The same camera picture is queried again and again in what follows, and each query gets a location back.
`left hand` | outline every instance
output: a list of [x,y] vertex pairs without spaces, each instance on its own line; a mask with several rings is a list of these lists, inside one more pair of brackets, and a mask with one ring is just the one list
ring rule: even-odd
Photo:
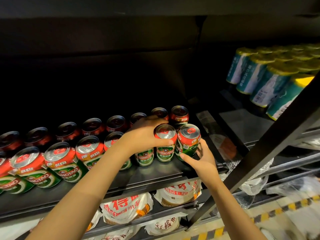
[[153,147],[173,145],[176,142],[171,139],[158,139],[154,136],[154,129],[158,125],[167,123],[167,120],[158,118],[156,115],[148,116],[135,122],[122,138],[127,140],[126,146],[133,154]]

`metal frame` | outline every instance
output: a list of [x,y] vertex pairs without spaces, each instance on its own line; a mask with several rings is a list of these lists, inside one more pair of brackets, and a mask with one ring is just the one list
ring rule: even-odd
[[[320,100],[316,98],[319,87],[320,73],[225,179],[224,184],[231,193],[320,118]],[[189,227],[199,222],[215,206],[214,199],[210,197],[189,220]]]

